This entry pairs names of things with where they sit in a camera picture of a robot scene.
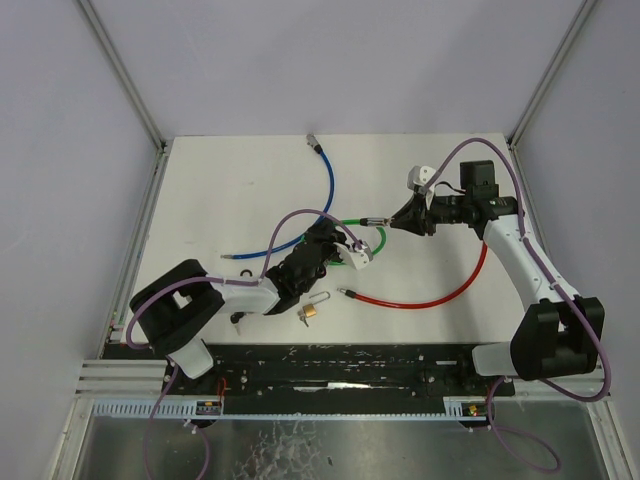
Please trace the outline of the green cable lock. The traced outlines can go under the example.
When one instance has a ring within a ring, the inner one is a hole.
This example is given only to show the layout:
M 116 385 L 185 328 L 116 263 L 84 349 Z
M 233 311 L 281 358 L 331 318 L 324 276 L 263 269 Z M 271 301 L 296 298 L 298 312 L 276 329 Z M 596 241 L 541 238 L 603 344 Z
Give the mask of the green cable lock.
M 368 230 L 365 240 L 368 242 L 374 257 L 378 256 L 387 245 L 388 236 L 383 226 L 363 226 L 359 219 L 343 219 L 342 222 L 349 227 L 357 227 L 360 233 Z

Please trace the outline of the brass padlock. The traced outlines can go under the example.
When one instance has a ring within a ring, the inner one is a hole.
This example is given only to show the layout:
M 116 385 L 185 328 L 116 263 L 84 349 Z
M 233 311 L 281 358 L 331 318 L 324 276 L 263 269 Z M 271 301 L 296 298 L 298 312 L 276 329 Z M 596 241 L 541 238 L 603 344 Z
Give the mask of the brass padlock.
M 307 302 L 301 306 L 298 310 L 298 319 L 303 323 L 305 327 L 309 327 L 309 320 L 317 315 L 317 305 L 329 300 L 331 293 L 329 291 L 322 291 L 311 295 Z

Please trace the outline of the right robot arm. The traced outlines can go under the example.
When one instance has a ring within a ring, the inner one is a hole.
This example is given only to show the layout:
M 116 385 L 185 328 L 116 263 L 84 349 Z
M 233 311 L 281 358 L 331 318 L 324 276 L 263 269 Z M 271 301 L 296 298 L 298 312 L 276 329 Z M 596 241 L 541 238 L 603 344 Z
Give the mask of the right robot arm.
M 441 224 L 473 229 L 497 256 L 524 309 L 510 341 L 473 349 L 476 373 L 532 381 L 592 372 L 598 352 L 587 331 L 602 333 L 604 307 L 581 296 L 550 264 L 518 215 L 519 201 L 500 195 L 493 162 L 461 163 L 462 190 L 454 195 L 435 194 L 435 174 L 428 166 L 410 170 L 412 197 L 391 217 L 391 227 L 419 236 L 434 235 Z

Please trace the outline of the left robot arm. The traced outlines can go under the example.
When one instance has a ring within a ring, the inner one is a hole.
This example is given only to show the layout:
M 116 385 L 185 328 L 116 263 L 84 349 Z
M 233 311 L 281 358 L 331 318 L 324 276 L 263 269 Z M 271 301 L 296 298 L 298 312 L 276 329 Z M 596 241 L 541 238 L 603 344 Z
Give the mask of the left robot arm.
M 325 219 L 310 227 L 261 280 L 210 277 L 199 261 L 185 260 L 133 296 L 127 332 L 139 326 L 155 356 L 169 359 L 188 378 L 197 379 L 214 367 L 200 338 L 214 316 L 228 315 L 238 322 L 247 314 L 289 310 L 326 275 L 329 263 L 339 258 L 339 247 L 346 244 L 347 235 Z

